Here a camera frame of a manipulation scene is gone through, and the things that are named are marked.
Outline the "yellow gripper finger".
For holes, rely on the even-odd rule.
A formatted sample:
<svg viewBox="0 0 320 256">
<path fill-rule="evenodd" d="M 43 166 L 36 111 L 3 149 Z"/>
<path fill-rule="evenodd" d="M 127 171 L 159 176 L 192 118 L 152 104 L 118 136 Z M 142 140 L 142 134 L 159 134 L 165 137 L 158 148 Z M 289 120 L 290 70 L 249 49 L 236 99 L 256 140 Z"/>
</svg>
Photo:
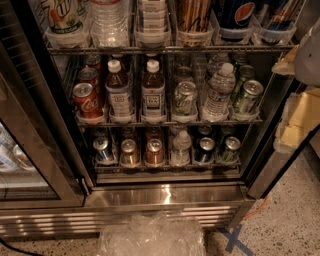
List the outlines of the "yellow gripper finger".
<svg viewBox="0 0 320 256">
<path fill-rule="evenodd" d="M 278 124 L 273 147 L 282 154 L 292 153 L 320 124 L 320 89 L 291 93 Z"/>
<path fill-rule="evenodd" d="M 272 72 L 279 75 L 294 75 L 294 62 L 298 46 L 291 49 L 283 58 L 276 62 L 272 67 Z"/>
</svg>

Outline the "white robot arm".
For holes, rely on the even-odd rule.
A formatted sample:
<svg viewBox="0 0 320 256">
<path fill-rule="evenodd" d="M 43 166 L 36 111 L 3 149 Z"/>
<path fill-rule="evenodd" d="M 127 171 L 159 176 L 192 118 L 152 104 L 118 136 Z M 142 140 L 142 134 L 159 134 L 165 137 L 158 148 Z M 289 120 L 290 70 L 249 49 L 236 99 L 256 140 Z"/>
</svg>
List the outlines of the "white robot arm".
<svg viewBox="0 0 320 256">
<path fill-rule="evenodd" d="M 311 89 L 291 93 L 286 100 L 277 127 L 273 147 L 282 154 L 292 153 L 307 135 L 320 124 L 320 18 L 272 72 L 293 75 Z"/>
</svg>

